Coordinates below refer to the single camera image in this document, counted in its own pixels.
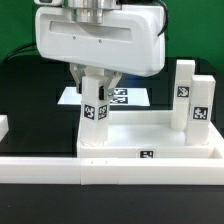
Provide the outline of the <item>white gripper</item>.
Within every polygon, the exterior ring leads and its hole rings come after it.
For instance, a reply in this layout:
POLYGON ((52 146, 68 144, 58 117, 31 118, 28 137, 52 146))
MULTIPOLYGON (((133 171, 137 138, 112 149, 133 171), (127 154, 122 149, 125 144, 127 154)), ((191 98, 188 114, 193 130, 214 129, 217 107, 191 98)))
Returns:
POLYGON ((71 63, 78 94, 84 65, 107 69, 99 99, 112 100, 122 73, 151 76, 164 67, 164 20, 160 6, 124 5, 104 12, 98 24, 77 22, 69 8, 42 6, 35 17, 37 48, 44 58, 71 63))

